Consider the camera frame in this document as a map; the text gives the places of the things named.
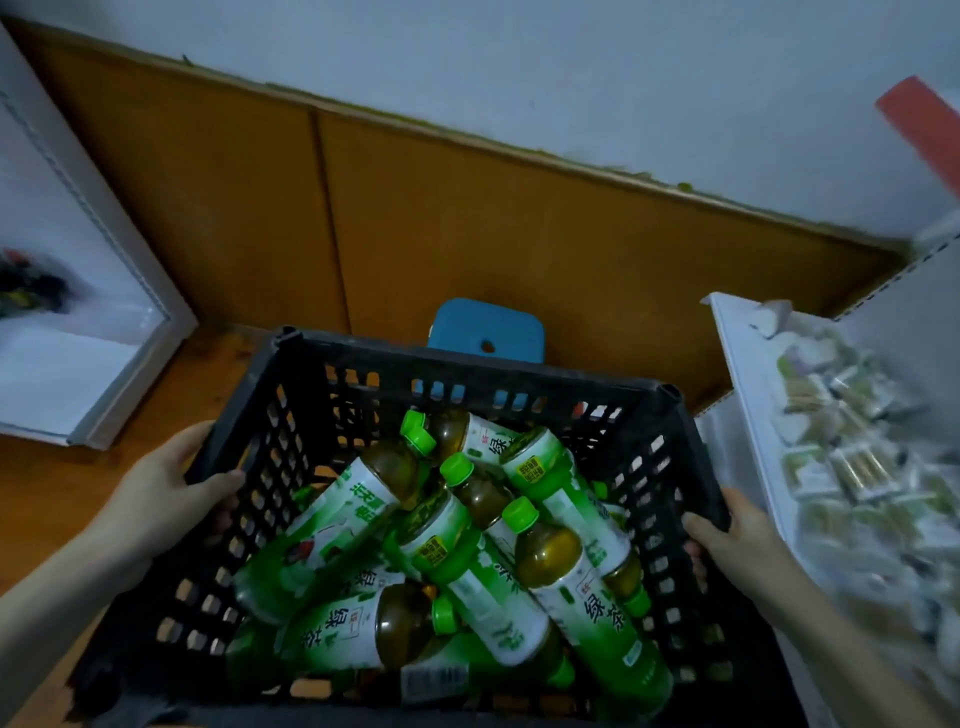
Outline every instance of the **wooden floor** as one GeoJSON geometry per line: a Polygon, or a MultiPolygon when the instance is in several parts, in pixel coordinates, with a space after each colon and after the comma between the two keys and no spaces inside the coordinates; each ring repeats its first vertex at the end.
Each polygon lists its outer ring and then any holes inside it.
{"type": "MultiPolygon", "coordinates": [[[[198,331],[107,452],[0,436],[0,592],[83,529],[137,458],[187,425],[215,418],[254,348],[236,333],[198,331]]],[[[74,645],[11,726],[62,725],[70,707],[63,683],[83,643],[74,645]]]]}

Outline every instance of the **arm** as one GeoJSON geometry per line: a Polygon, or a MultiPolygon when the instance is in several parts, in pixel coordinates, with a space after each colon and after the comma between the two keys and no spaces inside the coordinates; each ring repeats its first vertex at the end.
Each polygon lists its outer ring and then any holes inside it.
{"type": "Polygon", "coordinates": [[[186,487],[182,463],[210,423],[188,427],[139,460],[93,522],[0,597],[0,725],[6,725],[80,633],[115,596],[135,586],[218,502],[229,526],[242,473],[186,487]]]}
{"type": "MultiPolygon", "coordinates": [[[[806,575],[766,514],[734,488],[724,488],[732,513],[729,533],[692,513],[687,533],[705,548],[733,585],[797,647],[817,688],[846,728],[946,728],[913,688],[902,682],[859,629],[834,609],[806,575]]],[[[694,571],[700,547],[688,544],[694,571]]]]}

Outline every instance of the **right hand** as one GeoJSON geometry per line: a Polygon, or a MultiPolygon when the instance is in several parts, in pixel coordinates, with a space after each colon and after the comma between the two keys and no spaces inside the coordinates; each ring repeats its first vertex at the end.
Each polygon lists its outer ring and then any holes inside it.
{"type": "Polygon", "coordinates": [[[684,513],[684,528],[695,542],[688,543],[686,551],[696,565],[700,547],[705,548],[733,585],[774,621],[812,582],[767,515],[736,488],[721,491],[732,515],[730,532],[702,516],[684,513]]]}

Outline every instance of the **hand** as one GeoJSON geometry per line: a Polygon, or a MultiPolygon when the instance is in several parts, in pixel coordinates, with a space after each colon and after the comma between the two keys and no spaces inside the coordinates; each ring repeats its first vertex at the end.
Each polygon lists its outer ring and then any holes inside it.
{"type": "Polygon", "coordinates": [[[212,426],[211,421],[188,427],[140,458],[86,528],[86,538],[119,549],[131,561],[149,562],[176,544],[215,506],[219,505],[214,529],[223,532],[229,528],[244,473],[218,473],[191,486],[183,480],[184,463],[200,449],[212,426]]]}
{"type": "Polygon", "coordinates": [[[684,513],[684,528],[694,539],[684,547],[693,558],[702,587],[706,569],[700,562],[705,548],[733,585],[754,601],[768,621],[812,585],[803,568],[777,533],[767,515],[735,488],[723,488],[732,523],[729,533],[694,513],[684,513]]]}

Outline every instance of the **bottle label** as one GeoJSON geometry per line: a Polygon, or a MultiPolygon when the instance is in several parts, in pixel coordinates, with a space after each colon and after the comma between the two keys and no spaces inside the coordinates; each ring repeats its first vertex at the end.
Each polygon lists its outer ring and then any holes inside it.
{"type": "Polygon", "coordinates": [[[523,490],[549,473],[564,456],[564,451],[569,452],[557,436],[547,430],[517,457],[504,463],[503,472],[517,488],[523,490]]]}
{"type": "Polygon", "coordinates": [[[281,659],[306,671],[383,667],[376,651],[376,610],[383,590],[316,607],[291,623],[281,659]]]}
{"type": "Polygon", "coordinates": [[[475,634],[453,635],[436,653],[400,669],[400,700],[409,705],[462,695],[472,667],[484,674],[507,671],[475,634]]]}
{"type": "Polygon", "coordinates": [[[425,571],[438,566],[470,527],[470,513],[457,498],[447,495],[446,504],[429,528],[409,544],[400,545],[400,553],[414,569],[425,571]]]}
{"type": "Polygon", "coordinates": [[[503,522],[503,519],[497,519],[484,533],[490,536],[491,541],[500,549],[500,553],[503,554],[503,559],[508,566],[513,566],[516,552],[516,533],[514,530],[503,522]]]}
{"type": "Polygon", "coordinates": [[[370,468],[360,458],[354,460],[287,528],[292,544],[283,556],[280,584],[302,596],[315,571],[359,546],[398,505],[370,468]]]}
{"type": "Polygon", "coordinates": [[[606,575],[630,555],[630,538],[620,530],[606,506],[577,473],[572,456],[570,459],[569,482],[545,498],[543,507],[557,522],[580,537],[590,562],[601,575],[606,575]]]}
{"type": "Polygon", "coordinates": [[[669,674],[660,653],[640,639],[586,554],[550,586],[530,591],[601,684],[645,698],[660,690],[669,674]]]}
{"type": "Polygon", "coordinates": [[[467,437],[464,438],[461,450],[473,462],[500,473],[500,453],[507,449],[517,436],[511,429],[470,415],[467,437]]]}
{"type": "Polygon", "coordinates": [[[500,563],[484,536],[469,568],[447,588],[460,602],[464,621],[500,665],[519,665],[540,647],[550,619],[500,563]]]}
{"type": "Polygon", "coordinates": [[[376,557],[357,570],[347,574],[340,586],[340,595],[374,594],[384,587],[402,584],[407,575],[376,557]]]}
{"type": "Polygon", "coordinates": [[[469,681],[469,665],[413,663],[400,669],[400,702],[412,705],[462,695],[469,681]]]}

